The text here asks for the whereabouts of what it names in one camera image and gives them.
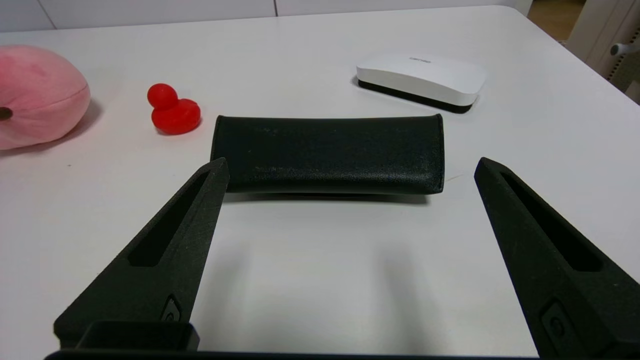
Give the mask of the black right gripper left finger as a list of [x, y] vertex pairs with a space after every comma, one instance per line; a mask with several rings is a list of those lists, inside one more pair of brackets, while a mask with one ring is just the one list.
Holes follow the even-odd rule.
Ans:
[[190, 176], [57, 317], [62, 349], [100, 321], [190, 321], [229, 180], [223, 157]]

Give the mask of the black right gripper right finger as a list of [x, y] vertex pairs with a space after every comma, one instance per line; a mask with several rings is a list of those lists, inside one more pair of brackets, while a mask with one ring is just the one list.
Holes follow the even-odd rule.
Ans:
[[638, 282], [507, 166], [474, 180], [538, 356], [638, 359]]

